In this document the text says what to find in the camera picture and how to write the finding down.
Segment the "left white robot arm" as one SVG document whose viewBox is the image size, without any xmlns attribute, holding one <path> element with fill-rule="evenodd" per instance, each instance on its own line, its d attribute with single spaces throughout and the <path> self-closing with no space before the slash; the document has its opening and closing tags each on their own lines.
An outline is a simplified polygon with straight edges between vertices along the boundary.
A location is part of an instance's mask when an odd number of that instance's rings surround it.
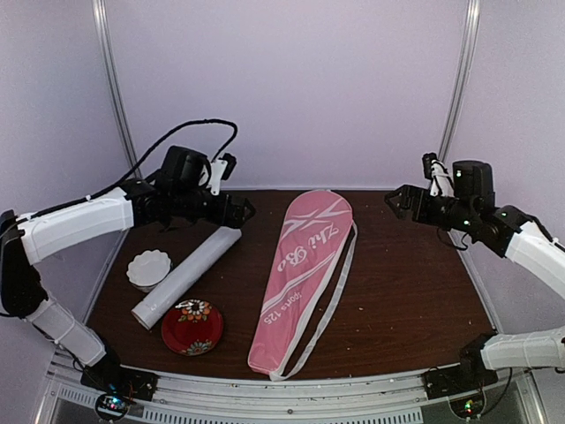
<svg viewBox="0 0 565 424">
<path fill-rule="evenodd" d="M 101 196 L 87 196 L 71 206 L 16 216 L 1 215 L 1 304 L 10 317 L 31 322 L 57 345 L 92 367 L 93 378 L 108 392 L 118 392 L 127 374 L 110 357 L 110 348 L 78 322 L 41 286 L 35 264 L 68 247 L 101 235 L 151 223 L 169 226 L 175 218 L 204 220 L 216 231 L 164 277 L 133 310 L 151 329 L 242 235 L 256 213 L 252 203 L 221 189 L 237 161 L 219 159 L 189 148 L 169 148 L 160 169 L 148 178 L 128 178 Z"/>
</svg>

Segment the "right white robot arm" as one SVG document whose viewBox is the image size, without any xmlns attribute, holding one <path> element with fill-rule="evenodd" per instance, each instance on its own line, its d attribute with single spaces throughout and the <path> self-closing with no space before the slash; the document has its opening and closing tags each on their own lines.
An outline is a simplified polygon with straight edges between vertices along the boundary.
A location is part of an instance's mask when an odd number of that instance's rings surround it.
<svg viewBox="0 0 565 424">
<path fill-rule="evenodd" d="M 490 164 L 463 160 L 448 172 L 433 153 L 422 158 L 427 188 L 402 185 L 385 202 L 399 219 L 461 231 L 496 255 L 528 270 L 558 295 L 564 293 L 564 246 L 536 216 L 495 204 Z M 511 367 L 564 369 L 564 329 L 482 335 L 461 350 L 453 383 L 472 389 L 494 371 Z"/>
</svg>

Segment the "white shuttlecock tube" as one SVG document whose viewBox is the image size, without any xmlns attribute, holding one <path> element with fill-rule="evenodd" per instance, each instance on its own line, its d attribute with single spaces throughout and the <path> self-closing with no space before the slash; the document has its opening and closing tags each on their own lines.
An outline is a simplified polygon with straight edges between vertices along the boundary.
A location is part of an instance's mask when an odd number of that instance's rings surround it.
<svg viewBox="0 0 565 424">
<path fill-rule="evenodd" d="M 241 230 L 217 229 L 132 309 L 133 317 L 144 329 L 151 330 L 241 236 Z"/>
</svg>

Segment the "pink racket bag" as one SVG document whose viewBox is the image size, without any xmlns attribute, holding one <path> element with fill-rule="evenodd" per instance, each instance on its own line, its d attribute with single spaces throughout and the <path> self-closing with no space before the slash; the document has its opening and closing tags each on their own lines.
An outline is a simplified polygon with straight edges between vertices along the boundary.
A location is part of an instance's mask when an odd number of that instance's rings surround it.
<svg viewBox="0 0 565 424">
<path fill-rule="evenodd" d="M 247 357 L 249 368 L 282 382 L 308 361 L 337 310 L 358 239 L 353 209 L 330 190 L 301 193 L 286 210 L 262 301 L 259 320 Z M 343 265 L 328 306 L 296 364 L 291 356 L 328 288 L 339 261 Z"/>
</svg>

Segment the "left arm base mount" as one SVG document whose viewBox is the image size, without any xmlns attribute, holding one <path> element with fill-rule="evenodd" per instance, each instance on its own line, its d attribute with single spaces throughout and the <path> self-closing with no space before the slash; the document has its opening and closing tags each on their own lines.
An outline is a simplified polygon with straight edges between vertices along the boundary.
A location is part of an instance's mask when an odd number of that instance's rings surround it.
<svg viewBox="0 0 565 424">
<path fill-rule="evenodd" d="M 136 405 L 137 400 L 151 401 L 156 391 L 158 375 L 153 372 L 123 367 L 117 353 L 105 347 L 102 359 L 86 365 L 73 352 L 73 367 L 81 372 L 80 383 L 100 390 L 94 411 L 103 422 L 121 420 Z"/>
</svg>

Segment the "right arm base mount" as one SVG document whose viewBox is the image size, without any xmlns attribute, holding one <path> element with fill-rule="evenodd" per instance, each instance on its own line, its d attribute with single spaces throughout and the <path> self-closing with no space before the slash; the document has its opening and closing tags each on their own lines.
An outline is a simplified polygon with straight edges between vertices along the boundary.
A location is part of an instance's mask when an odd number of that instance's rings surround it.
<svg viewBox="0 0 565 424">
<path fill-rule="evenodd" d="M 485 388 L 498 382 L 498 375 L 486 369 L 481 349 L 495 333 L 483 333 L 459 351 L 459 363 L 431 367 L 422 374 L 429 400 L 449 398 L 451 412 L 459 419 L 478 420 L 487 411 Z"/>
</svg>

